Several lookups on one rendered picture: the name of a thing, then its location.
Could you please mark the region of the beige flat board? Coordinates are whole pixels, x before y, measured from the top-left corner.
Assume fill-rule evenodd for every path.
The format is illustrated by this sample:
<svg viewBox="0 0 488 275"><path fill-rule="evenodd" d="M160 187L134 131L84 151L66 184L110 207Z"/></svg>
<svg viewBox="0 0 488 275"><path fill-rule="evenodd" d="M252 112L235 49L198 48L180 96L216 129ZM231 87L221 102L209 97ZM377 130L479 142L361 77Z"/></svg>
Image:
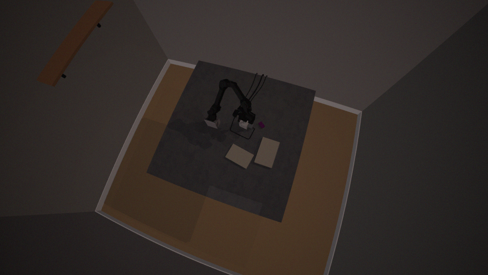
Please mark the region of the beige flat board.
<svg viewBox="0 0 488 275"><path fill-rule="evenodd" d="M243 148L238 147L235 144L232 144L230 150L227 152L226 158L234 161L236 164L242 166L243 168L247 169L249 163L253 158L253 154L249 153L248 151L244 150Z"/></svg>

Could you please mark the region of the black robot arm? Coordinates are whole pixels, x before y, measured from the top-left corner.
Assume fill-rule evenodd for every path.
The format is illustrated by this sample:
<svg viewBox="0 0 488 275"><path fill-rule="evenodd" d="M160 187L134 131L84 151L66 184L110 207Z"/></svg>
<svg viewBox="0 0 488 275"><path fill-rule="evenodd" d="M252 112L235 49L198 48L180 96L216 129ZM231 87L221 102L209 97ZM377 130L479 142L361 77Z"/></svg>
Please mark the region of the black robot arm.
<svg viewBox="0 0 488 275"><path fill-rule="evenodd" d="M234 90L234 92L236 93L237 97L240 100L241 106L239 106L237 108L240 111L240 115L245 116L245 118L251 122L255 119L255 114L253 114L251 112L252 111L252 107L251 107L252 103L249 101L248 98L246 98L244 96L244 94L241 92L237 83L235 83L233 81L229 81L228 79L224 79L224 80L220 80L218 87L219 87L219 90L218 90L216 100L215 100L214 104L211 106L210 110L207 112L208 113L208 120L210 120L210 121L216 120L216 117L217 117L216 113L218 111L220 111L220 109L221 109L220 103L221 103L222 97L224 95L224 92L226 91L226 89L228 87L230 87Z"/></svg>

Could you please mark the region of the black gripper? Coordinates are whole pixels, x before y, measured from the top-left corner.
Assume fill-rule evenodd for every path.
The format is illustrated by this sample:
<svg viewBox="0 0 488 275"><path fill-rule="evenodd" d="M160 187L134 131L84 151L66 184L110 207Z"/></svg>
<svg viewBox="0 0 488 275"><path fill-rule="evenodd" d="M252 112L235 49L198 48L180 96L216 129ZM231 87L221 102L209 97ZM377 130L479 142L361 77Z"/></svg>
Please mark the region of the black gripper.
<svg viewBox="0 0 488 275"><path fill-rule="evenodd" d="M239 119L240 119L240 120L242 120L242 121L244 121L244 122L247 122L247 121L248 121L248 123L250 123L250 124L253 124L253 122L254 122L254 120L255 120L255 119L254 119L252 122L251 122L251 121L249 121L248 119L246 119L246 118L245 118L245 116L241 116L241 115L240 115L239 110L235 110L235 111L233 112L233 114L232 114L232 115L233 115L235 118L236 118L236 116L237 116L237 115L239 115Z"/></svg>

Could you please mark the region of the flat beige slab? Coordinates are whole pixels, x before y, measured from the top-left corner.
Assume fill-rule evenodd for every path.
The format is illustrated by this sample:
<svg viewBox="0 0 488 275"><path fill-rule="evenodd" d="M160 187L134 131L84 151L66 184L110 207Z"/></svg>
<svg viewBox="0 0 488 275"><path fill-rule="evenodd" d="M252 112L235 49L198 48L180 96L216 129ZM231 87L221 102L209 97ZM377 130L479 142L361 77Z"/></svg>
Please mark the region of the flat beige slab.
<svg viewBox="0 0 488 275"><path fill-rule="evenodd" d="M254 162L272 168L279 143L273 139L262 137L261 145Z"/></svg>

